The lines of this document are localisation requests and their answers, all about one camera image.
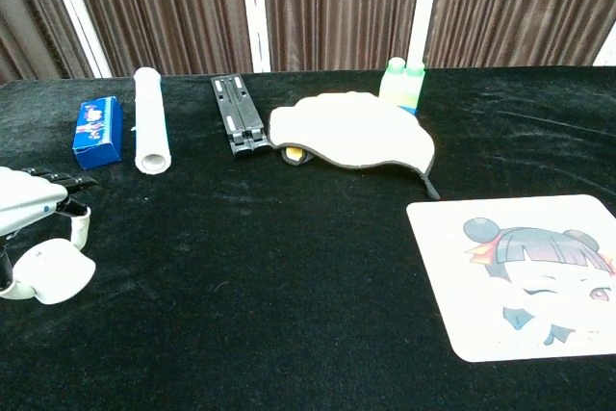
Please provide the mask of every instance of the robotic hand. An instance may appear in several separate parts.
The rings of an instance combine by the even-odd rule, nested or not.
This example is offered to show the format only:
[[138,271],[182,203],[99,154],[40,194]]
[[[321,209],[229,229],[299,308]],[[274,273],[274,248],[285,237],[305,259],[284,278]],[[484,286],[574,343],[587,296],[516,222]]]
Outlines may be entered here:
[[[92,185],[97,183],[89,177],[0,167],[0,297],[36,297],[52,304],[73,297],[88,284],[95,264],[80,250],[88,239],[90,208],[71,195]],[[13,267],[7,253],[10,239],[52,214],[71,218],[70,241],[38,244]]]

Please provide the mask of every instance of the brown curtain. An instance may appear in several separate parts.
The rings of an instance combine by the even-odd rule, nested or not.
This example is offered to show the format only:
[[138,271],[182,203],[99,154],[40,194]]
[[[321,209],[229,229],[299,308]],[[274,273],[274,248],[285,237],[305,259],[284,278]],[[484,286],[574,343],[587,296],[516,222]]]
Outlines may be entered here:
[[428,66],[590,65],[616,0],[435,0]]
[[266,0],[272,70],[383,68],[406,57],[415,0]]
[[85,0],[114,75],[252,69],[244,0]]
[[0,0],[0,84],[91,75],[62,0]]

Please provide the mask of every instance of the rolled white foam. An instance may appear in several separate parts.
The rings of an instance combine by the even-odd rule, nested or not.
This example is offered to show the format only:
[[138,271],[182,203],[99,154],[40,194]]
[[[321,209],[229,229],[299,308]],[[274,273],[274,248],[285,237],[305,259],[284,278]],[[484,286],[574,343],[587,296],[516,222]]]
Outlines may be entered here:
[[151,175],[171,165],[161,75],[151,67],[135,72],[135,165]]

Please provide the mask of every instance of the blue cardboard box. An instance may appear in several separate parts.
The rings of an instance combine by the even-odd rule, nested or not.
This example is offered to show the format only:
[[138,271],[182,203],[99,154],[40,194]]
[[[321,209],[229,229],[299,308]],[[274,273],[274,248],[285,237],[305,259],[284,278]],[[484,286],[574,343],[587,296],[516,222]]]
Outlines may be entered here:
[[82,168],[94,168],[121,161],[122,107],[114,96],[81,104],[73,153]]

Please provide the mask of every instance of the plastic bottle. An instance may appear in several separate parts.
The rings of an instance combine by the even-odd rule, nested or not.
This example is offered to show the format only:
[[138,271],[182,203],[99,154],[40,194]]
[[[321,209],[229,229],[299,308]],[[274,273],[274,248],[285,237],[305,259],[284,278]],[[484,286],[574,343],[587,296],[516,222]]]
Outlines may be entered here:
[[424,84],[425,66],[423,62],[408,63],[404,69],[406,92],[405,102],[400,106],[414,114],[417,111],[417,104],[420,100],[420,93]]
[[403,106],[406,101],[405,88],[407,76],[404,72],[405,61],[401,57],[393,57],[387,63],[387,69],[381,79],[378,97],[397,106]]

